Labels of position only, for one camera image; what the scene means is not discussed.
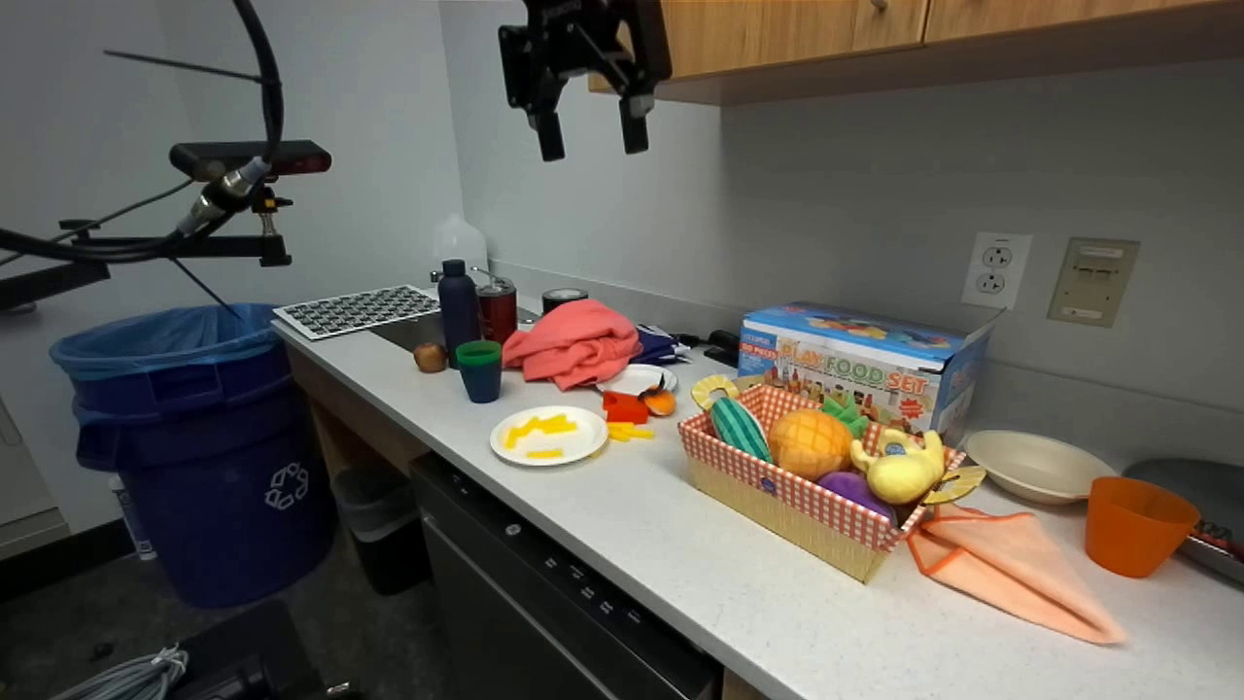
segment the electrical outlet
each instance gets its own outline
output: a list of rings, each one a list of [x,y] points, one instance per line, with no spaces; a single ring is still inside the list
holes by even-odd
[[[963,303],[1015,307],[1031,245],[1026,233],[976,233]]]

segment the box lid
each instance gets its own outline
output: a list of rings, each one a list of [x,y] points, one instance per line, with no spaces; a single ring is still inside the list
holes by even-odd
[[[891,320],[871,320],[871,315],[851,315],[833,307],[758,307],[746,315],[746,321],[815,335],[815,337],[833,337],[833,343],[849,343],[877,355],[921,357],[933,367],[945,367],[973,343],[973,335],[963,337],[933,326],[911,326],[911,321],[891,321]]]

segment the dishwasher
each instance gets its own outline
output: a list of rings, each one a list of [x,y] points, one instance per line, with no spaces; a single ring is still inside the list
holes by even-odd
[[[412,470],[448,656],[465,700],[720,697],[720,659],[438,456]]]

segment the cup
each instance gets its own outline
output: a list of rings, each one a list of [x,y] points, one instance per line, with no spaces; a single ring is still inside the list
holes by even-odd
[[[1156,483],[1098,479],[1087,490],[1085,551],[1131,580],[1157,573],[1199,530],[1200,508]]]
[[[517,290],[508,280],[479,285],[479,330],[488,343],[505,343],[517,330]]]
[[[453,360],[460,360],[472,403],[488,403],[503,398],[503,344],[499,343],[485,343],[485,337],[463,343],[453,350]]]

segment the green vegetable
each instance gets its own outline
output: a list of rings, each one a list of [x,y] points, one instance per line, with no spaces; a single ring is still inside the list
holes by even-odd
[[[858,412],[858,403],[854,403],[851,398],[824,398],[820,407],[824,407],[829,417],[834,417],[834,418],[851,430],[851,440],[862,440],[866,417]]]
[[[736,398],[710,400],[707,418],[710,430],[736,451],[772,464],[762,422]]]

